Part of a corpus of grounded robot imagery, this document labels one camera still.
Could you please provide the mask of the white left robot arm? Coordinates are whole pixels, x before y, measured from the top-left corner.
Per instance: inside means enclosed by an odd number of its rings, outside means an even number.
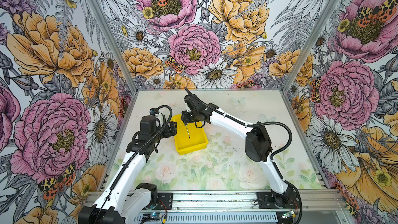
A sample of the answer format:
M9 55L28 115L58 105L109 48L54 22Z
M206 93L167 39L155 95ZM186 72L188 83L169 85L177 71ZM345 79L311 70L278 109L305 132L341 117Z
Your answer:
M160 124L156 116L144 116L117 174L92 206L85 206L78 215L79 224L128 224L146 207L158 201L157 186L141 183L128 196L133 184L161 139L177 134L177 123L171 118Z

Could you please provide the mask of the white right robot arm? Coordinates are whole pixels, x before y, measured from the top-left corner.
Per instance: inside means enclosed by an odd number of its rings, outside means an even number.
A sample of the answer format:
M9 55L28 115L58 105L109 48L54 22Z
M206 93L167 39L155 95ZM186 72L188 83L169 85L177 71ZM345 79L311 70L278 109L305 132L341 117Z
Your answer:
M197 95L190 92L188 88L184 90L187 93L184 97L187 109L181 112L181 120L184 125L197 124L198 122L208 123L225 128L241 137L245 141L246 156L259 163L267 176L274 201L278 205L287 204L293 197L293 193L298 191L284 179L274 156L291 145L293 135L290 128L277 121L251 123L240 120L212 103L205 103ZM272 141L266 129L267 125L276 125L287 131L288 140L286 144L276 151L273 151Z

